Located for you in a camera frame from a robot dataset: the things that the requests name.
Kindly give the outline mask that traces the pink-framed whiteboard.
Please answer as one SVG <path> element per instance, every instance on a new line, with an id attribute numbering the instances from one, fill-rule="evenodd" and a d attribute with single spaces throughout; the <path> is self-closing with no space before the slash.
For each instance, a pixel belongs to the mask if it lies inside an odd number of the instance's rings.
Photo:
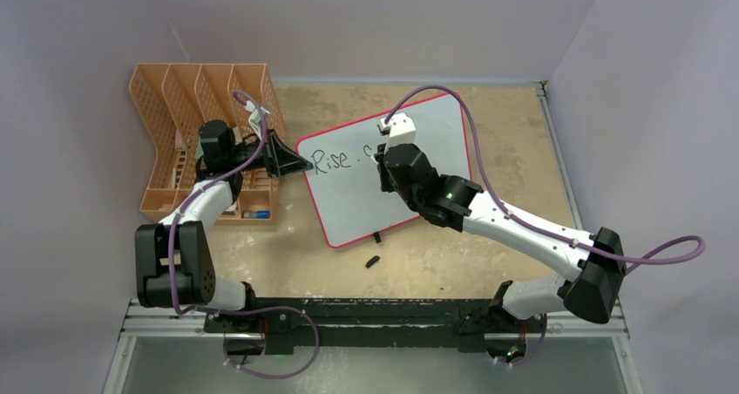
<path id="1" fill-rule="evenodd" d="M 413 120 L 416 145 L 441 174 L 471 177 L 465 115 L 447 93 L 404 105 Z M 305 136 L 297 153 L 313 168 L 305 173 L 327 244 L 339 248 L 416 219 L 395 193 L 384 193 L 372 156 L 386 138 L 377 123 L 385 113 L 334 126 Z"/>

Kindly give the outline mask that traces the black marker cap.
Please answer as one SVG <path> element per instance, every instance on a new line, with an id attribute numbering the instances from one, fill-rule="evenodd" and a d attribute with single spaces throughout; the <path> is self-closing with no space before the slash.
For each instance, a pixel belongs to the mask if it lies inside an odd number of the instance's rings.
<path id="1" fill-rule="evenodd" d="M 370 258 L 370 259 L 369 259 L 369 260 L 368 260 L 368 261 L 367 261 L 367 262 L 365 263 L 365 268 L 371 268 L 371 267 L 372 267 L 372 266 L 374 266 L 374 265 L 375 265 L 376 263 L 378 263 L 378 262 L 379 262 L 380 260 L 381 260 L 381 257 L 380 257 L 379 255 L 375 255 L 375 256 L 373 256 L 372 258 Z"/>

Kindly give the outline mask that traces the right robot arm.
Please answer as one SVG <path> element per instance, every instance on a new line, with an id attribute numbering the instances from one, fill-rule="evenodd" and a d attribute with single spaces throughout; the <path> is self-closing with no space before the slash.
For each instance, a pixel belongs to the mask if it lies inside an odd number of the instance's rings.
<path id="1" fill-rule="evenodd" d="M 626 266 L 620 236 L 609 228 L 562 227 L 515 207 L 501 209 L 478 183 L 440 174 L 414 144 L 378 146 L 381 189 L 396 193 L 430 224 L 513 248 L 552 269 L 546 278 L 508 282 L 490 306 L 492 324 L 512 329 L 537 314 L 568 311 L 590 323 L 609 321 Z"/>

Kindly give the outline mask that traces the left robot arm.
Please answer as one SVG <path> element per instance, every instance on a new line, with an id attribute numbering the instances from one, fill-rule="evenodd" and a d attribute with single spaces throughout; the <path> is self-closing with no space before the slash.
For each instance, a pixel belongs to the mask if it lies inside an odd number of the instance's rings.
<path id="1" fill-rule="evenodd" d="M 207 232 L 239 199 L 243 174 L 265 169 L 281 178 L 312 169 L 312 163 L 286 146 L 273 129 L 237 141 L 222 120 L 200 127 L 202 155 L 195 164 L 192 192 L 167 217 L 135 233 L 136 286 L 145 308 L 226 310 L 239 332 L 254 329 L 260 309 L 245 282 L 216 275 Z"/>

